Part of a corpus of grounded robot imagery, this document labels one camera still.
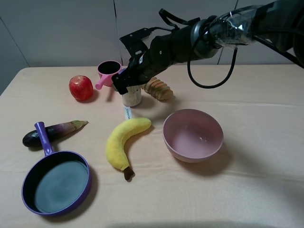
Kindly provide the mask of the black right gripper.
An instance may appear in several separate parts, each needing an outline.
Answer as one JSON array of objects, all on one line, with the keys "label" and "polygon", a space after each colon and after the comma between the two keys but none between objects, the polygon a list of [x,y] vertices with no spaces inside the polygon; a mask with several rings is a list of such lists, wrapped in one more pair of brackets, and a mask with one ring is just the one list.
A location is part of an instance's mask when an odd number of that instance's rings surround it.
[{"label": "black right gripper", "polygon": [[112,87],[124,95],[128,93],[127,87],[145,84],[172,65],[199,60],[191,51],[191,31],[192,26],[186,26],[168,35],[156,36],[148,50],[130,59],[127,80],[125,72],[112,76]]}]

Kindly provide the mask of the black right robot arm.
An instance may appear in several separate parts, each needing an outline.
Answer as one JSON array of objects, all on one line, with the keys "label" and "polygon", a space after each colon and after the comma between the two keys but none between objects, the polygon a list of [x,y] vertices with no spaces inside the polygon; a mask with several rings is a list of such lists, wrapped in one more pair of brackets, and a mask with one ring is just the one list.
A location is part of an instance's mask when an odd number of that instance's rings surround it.
[{"label": "black right robot arm", "polygon": [[304,65],[301,0],[276,0],[188,21],[164,9],[159,15],[168,25],[168,34],[156,36],[150,46],[143,39],[154,28],[142,28],[120,39],[131,56],[127,68],[112,76],[113,88],[121,95],[128,92],[128,87],[146,84],[172,65],[212,58],[222,47],[238,48],[259,42],[294,64]]}]

